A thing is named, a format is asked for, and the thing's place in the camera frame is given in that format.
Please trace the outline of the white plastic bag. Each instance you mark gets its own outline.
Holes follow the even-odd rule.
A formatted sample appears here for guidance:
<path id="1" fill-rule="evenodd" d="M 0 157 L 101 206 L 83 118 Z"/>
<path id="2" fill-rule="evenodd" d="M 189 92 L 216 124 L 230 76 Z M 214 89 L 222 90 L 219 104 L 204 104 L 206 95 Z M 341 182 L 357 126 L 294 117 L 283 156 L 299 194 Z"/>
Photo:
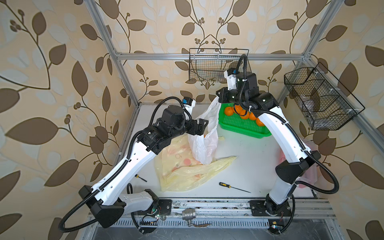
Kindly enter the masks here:
<path id="1" fill-rule="evenodd" d="M 193 157 L 203 165 L 209 165 L 215 157 L 215 151 L 219 141 L 217 127 L 219 124 L 220 109 L 221 103 L 219 103 L 219 97 L 215 97 L 209 107 L 198 116 L 198 119 L 208 121 L 203 135 L 188 136 Z"/>

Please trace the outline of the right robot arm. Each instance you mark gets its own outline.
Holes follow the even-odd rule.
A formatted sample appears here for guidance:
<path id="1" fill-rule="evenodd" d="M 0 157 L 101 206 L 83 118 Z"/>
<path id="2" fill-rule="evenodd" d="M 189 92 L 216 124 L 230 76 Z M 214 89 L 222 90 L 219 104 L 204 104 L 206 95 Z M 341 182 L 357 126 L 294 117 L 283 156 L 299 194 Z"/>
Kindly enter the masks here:
<path id="1" fill-rule="evenodd" d="M 270 93 L 260 93 L 256 74 L 247 71 L 248 57 L 240 56 L 237 66 L 224 72 L 227 87 L 216 92 L 219 103 L 233 103 L 246 113 L 253 114 L 270 131 L 286 159 L 276 166 L 277 180 L 266 196 L 265 211 L 275 216 L 292 199 L 297 185 L 304 185 L 319 193 L 332 195 L 339 191 L 340 184 L 336 176 L 320 162 L 321 154 L 312 151 L 295 132 L 285 118 L 277 100 Z M 299 178 L 313 164 L 317 164 L 332 179 L 334 187 L 323 190 Z"/>

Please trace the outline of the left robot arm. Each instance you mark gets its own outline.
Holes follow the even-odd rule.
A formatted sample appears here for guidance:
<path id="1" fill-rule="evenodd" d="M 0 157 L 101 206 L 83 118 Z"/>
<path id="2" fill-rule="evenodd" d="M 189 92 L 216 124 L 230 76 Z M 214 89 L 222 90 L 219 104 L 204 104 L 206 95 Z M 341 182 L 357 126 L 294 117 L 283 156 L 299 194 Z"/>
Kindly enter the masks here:
<path id="1" fill-rule="evenodd" d="M 208 126 L 204 119 L 194 120 L 192 110 L 196 101 L 185 97 L 168 97 L 161 101 L 176 100 L 178 105 L 164 109 L 160 118 L 151 116 L 149 125 L 132 137 L 126 156 L 99 182 L 93 186 L 84 186 L 79 191 L 82 201 L 73 207 L 60 221 L 58 229 L 69 233 L 99 223 L 108 228 L 128 212 L 146 211 L 155 201 L 156 195 L 151 191 L 124 195 L 127 187 L 139 170 L 155 158 L 172 139 L 183 134 L 202 136 Z M 87 205 L 94 219 L 84 224 L 67 228 L 66 221 L 82 206 Z"/>

